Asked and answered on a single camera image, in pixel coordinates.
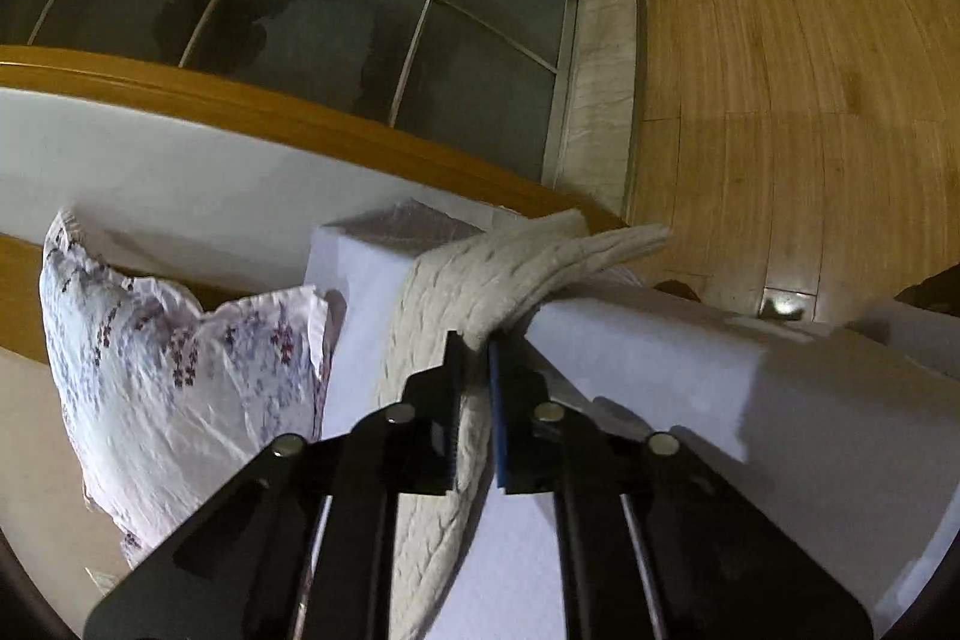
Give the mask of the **beige cable-knit sweater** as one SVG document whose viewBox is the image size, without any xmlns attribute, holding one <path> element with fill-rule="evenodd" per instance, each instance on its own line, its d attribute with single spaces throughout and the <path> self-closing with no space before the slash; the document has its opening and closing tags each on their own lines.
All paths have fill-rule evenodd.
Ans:
<svg viewBox="0 0 960 640">
<path fill-rule="evenodd" d="M 473 360 L 491 333 L 509 330 L 551 294 L 658 252 L 669 237 L 659 224 L 592 234 L 583 214 L 570 209 L 423 253 L 398 292 L 374 401 L 394 403 L 410 375 L 441 364 L 451 331 Z M 491 431 L 490 403 L 477 380 L 467 381 L 457 413 L 454 487 L 398 502 L 392 638 L 423 635 L 464 551 Z"/>
</svg>

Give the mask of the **pink floral pillow right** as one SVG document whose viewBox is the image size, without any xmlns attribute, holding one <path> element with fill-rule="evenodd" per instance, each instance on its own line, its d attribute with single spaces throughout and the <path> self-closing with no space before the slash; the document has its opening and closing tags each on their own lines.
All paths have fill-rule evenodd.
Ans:
<svg viewBox="0 0 960 640">
<path fill-rule="evenodd" d="M 101 262 L 62 211 L 39 301 L 86 500 L 121 530 L 130 565 L 275 438 L 319 440 L 329 305 L 313 286 L 205 310 L 178 283 Z"/>
</svg>

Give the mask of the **wooden glass-panel door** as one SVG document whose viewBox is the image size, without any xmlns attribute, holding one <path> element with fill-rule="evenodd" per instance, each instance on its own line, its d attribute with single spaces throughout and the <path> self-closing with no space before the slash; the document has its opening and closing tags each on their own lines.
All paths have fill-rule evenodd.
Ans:
<svg viewBox="0 0 960 640">
<path fill-rule="evenodd" d="M 568 177 L 594 2 L 2 0 L 2 81 L 613 227 Z"/>
</svg>

